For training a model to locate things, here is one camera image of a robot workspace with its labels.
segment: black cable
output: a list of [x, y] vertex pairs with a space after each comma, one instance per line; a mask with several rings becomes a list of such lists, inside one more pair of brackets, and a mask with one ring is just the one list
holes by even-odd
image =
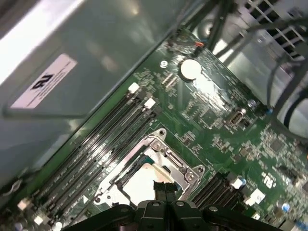
[[284, 27], [289, 27], [289, 26], [302, 26], [308, 23], [308, 17], [303, 17], [303, 18], [296, 18], [296, 19], [290, 19], [290, 20], [279, 20], [273, 23], [266, 23], [266, 24], [261, 24], [261, 25], [255, 25], [251, 26], [250, 28], [247, 29], [247, 32], [253, 32], [257, 30], [271, 30], [271, 29], [276, 29], [276, 28], [284, 28]]
[[282, 92], [281, 96], [279, 97], [271, 116], [271, 123], [273, 129], [276, 131], [284, 134], [286, 137], [297, 139], [301, 142], [308, 142], [308, 138], [304, 138], [298, 136], [291, 132], [287, 127], [285, 127], [277, 118], [279, 112], [283, 108], [285, 102], [290, 98], [293, 94], [299, 83], [305, 77], [306, 72], [308, 70], [308, 55], [305, 57], [305, 60], [301, 63], [301, 66], [296, 70], [293, 79], [289, 82], [287, 87]]
[[[266, 23], [262, 25], [255, 25], [249, 27], [246, 32], [251, 33], [255, 32], [257, 30], [268, 30], [268, 29], [275, 29], [275, 28], [281, 28], [281, 27], [288, 27], [288, 26], [298, 26], [308, 23], [308, 17], [305, 18], [297, 18], [297, 19], [290, 19], [287, 21], [276, 21], [274, 23]], [[243, 38], [242, 34], [237, 35], [224, 49], [222, 49], [220, 52], [216, 54], [217, 58], [220, 58], [225, 53], [227, 53], [229, 50], [231, 50], [234, 46], [236, 46]]]
[[173, 45], [173, 43], [177, 39], [178, 28], [180, 27], [181, 22], [183, 21], [183, 19], [185, 17], [185, 12], [189, 8], [191, 2], [192, 2], [191, 0], [187, 0], [186, 3], [184, 4], [184, 6], [182, 7], [182, 9], [180, 10], [180, 13], [179, 13], [177, 20], [176, 20], [176, 24], [174, 26], [172, 33], [171, 33], [171, 37], [168, 41], [169, 45], [171, 45], [171, 46]]
[[198, 24], [215, 8], [218, 0], [209, 0], [191, 19], [187, 21], [185, 27], [193, 32]]
[[220, 0], [219, 2], [219, 10], [214, 19], [214, 24], [211, 29], [211, 33], [208, 36], [208, 42], [205, 46], [210, 51], [214, 50], [221, 37], [222, 30], [226, 24], [227, 16], [233, 7], [233, 4], [233, 0]]
[[293, 104], [291, 105], [291, 107], [289, 107], [287, 113], [285, 114], [285, 117], [284, 117], [284, 121], [283, 121], [283, 124], [289, 128], [290, 127], [290, 121], [291, 121], [291, 117], [295, 111], [295, 109], [304, 101], [308, 99], [308, 92], [307, 92], [307, 89], [306, 90], [303, 90], [300, 94], [299, 94], [299, 97], [297, 98], [297, 100], [295, 100], [293, 102]]
[[277, 117], [285, 102], [290, 98], [292, 93], [295, 91], [297, 86], [300, 84], [302, 79], [305, 77], [306, 72], [308, 71], [308, 55], [305, 57], [305, 60], [302, 62], [301, 66], [295, 71], [293, 79], [289, 82], [287, 87], [284, 89], [280, 95], [276, 105], [273, 109], [272, 115]]
[[271, 91], [273, 88], [273, 82], [274, 82], [276, 72], [280, 68], [280, 66], [284, 64], [288, 59], [289, 59], [289, 55], [287, 53], [284, 53], [282, 56], [280, 56], [277, 60], [275, 67], [272, 69], [269, 75], [268, 84], [267, 84], [267, 100], [266, 100], [266, 105], [268, 109], [272, 108], [270, 104], [270, 99], [271, 99]]
[[225, 53], [227, 53], [229, 50], [231, 50], [234, 46], [236, 46], [243, 38], [242, 34], [238, 34], [231, 42], [228, 43], [228, 45], [222, 49], [220, 52], [216, 54], [216, 58], [220, 58]]

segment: integrated circuit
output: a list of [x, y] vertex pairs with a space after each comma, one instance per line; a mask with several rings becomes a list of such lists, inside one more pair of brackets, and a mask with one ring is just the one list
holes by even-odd
[[283, 148], [283, 142], [279, 139], [274, 139], [274, 141], [270, 144], [270, 148], [278, 153]]

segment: metal grille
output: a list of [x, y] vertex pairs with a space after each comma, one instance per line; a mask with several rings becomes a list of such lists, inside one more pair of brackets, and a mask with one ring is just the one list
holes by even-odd
[[[273, 10], [273, 5], [277, 2], [279, 0], [250, 0], [245, 4], [245, 8], [260, 24], [266, 24], [280, 19], [280, 16]], [[292, 9], [289, 11], [289, 15], [290, 17], [298, 17], [298, 11]], [[304, 40], [303, 35], [306, 31], [303, 28], [290, 26], [267, 30], [267, 32], [292, 58], [301, 56], [294, 51], [294, 48]]]

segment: chip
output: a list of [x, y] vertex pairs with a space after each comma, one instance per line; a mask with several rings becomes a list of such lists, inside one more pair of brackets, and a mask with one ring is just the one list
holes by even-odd
[[242, 149], [240, 150], [240, 154], [241, 154], [242, 156], [247, 156], [247, 155], [248, 155], [248, 151], [247, 151], [245, 148], [242, 148]]
[[242, 159], [242, 157], [240, 155], [234, 156], [234, 160], [235, 160], [236, 163], [240, 162], [241, 159]]
[[274, 151], [274, 152], [279, 152], [281, 150], [281, 148], [283, 147], [283, 142], [279, 139], [275, 139], [273, 141], [273, 143], [271, 143], [270, 148]]

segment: screw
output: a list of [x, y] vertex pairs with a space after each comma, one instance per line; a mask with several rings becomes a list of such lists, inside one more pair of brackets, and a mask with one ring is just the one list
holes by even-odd
[[193, 180], [193, 178], [194, 178], [193, 173], [192, 172], [188, 173], [187, 179], [188, 180]]
[[163, 60], [160, 62], [160, 67], [161, 68], [166, 68], [168, 66], [168, 62], [166, 60]]
[[178, 201], [178, 202], [176, 203], [176, 205], [177, 205], [177, 206], [180, 206], [180, 207], [183, 207], [183, 206], [184, 206], [184, 202]]
[[211, 206], [210, 208], [208, 208], [209, 210], [211, 210], [212, 212], [217, 212], [218, 209], [214, 206]]
[[158, 207], [158, 206], [160, 206], [160, 203], [159, 202], [152, 202], [152, 205], [155, 206], [155, 207]]
[[153, 149], [156, 150], [156, 151], [159, 151], [160, 150], [160, 143], [159, 142], [154, 143]]

